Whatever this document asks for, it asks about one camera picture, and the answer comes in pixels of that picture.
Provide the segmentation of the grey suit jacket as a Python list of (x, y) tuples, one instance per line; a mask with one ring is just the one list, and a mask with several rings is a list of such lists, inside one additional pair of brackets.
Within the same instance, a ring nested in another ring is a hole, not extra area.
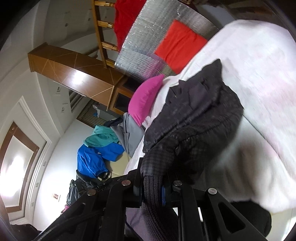
[(129, 113), (124, 113), (123, 121), (117, 126), (112, 126), (111, 129), (116, 134), (124, 150), (132, 157), (144, 136), (144, 128), (138, 126)]

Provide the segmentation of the teal green shirt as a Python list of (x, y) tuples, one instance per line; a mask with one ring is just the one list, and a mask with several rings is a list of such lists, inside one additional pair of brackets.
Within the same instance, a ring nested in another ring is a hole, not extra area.
[(115, 132), (107, 126), (96, 126), (92, 135), (84, 140), (87, 147), (102, 148), (111, 143), (118, 143), (119, 139)]

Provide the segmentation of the red cloth on headboard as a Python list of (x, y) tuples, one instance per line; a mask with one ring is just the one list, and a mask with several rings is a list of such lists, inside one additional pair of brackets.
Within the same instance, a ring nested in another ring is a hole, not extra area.
[(119, 51), (145, 2), (146, 0), (117, 0), (115, 2), (114, 32)]

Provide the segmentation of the black quilted jacket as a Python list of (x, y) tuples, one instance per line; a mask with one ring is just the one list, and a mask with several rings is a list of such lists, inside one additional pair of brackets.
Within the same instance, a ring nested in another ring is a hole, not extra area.
[(232, 141), (243, 107), (222, 80), (215, 60), (169, 89), (166, 102), (144, 135), (138, 169), (144, 180), (144, 224), (150, 240), (175, 240), (176, 215), (160, 206), (168, 180), (193, 183)]

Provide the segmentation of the silver foil insulation sheet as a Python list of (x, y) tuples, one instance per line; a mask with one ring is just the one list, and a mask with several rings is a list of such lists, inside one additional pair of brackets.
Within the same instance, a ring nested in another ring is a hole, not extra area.
[(114, 67), (123, 74), (145, 81), (153, 76), (175, 75), (154, 51), (173, 20), (179, 20), (207, 40), (218, 28), (203, 15), (179, 1), (146, 1), (133, 23)]

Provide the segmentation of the red orange pillow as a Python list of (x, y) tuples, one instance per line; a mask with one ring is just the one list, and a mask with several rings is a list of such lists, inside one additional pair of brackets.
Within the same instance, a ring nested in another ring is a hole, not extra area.
[(204, 37), (174, 20), (154, 53), (179, 74), (206, 44)]

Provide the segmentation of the white pink bed blanket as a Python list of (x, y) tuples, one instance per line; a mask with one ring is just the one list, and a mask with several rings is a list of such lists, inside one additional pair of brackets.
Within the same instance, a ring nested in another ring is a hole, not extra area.
[(244, 113), (236, 137), (195, 187), (213, 187), (230, 201), (252, 200), (272, 213), (295, 208), (295, 41), (288, 30), (255, 20), (229, 23), (180, 74), (164, 79), (144, 126), (161, 112), (170, 87), (216, 59)]

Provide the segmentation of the magenta pillow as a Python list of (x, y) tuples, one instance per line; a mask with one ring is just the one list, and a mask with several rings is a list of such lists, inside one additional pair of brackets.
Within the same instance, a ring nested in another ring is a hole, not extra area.
[(149, 78), (134, 92), (128, 105), (128, 113), (138, 126), (141, 126), (148, 116), (153, 102), (163, 86), (164, 78), (163, 74)]

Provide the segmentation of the brown framed wall panel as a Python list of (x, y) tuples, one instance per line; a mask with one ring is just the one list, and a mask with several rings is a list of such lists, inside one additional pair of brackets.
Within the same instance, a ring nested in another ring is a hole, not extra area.
[(8, 213), (22, 211), (26, 186), (39, 147), (12, 123), (1, 145), (1, 198)]

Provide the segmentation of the wooden headboard rail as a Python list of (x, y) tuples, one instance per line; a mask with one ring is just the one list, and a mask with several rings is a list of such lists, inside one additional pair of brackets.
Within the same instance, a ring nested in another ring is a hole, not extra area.
[(96, 33), (96, 39), (98, 42), (99, 53), (105, 68), (114, 68), (115, 61), (108, 57), (107, 50), (118, 52), (118, 46), (110, 42), (106, 42), (103, 35), (104, 29), (114, 29), (114, 24), (111, 22), (103, 21), (100, 16), (99, 8), (114, 8), (115, 3), (110, 1), (91, 1), (92, 15), (94, 21), (94, 28)]

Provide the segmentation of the blue jacket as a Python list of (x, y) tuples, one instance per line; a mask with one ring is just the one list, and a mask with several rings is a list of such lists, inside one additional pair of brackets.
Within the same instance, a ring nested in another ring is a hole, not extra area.
[(77, 151), (77, 170), (89, 178), (97, 178), (108, 172), (105, 161), (116, 162), (124, 151), (122, 145), (117, 143), (101, 148), (82, 145)]

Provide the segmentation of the brown wooden cabinet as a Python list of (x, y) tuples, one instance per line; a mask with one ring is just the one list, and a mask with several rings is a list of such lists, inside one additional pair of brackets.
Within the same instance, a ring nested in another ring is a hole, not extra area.
[(132, 79), (103, 62), (68, 49), (41, 44), (28, 53), (30, 70), (106, 106), (117, 114), (127, 112)]

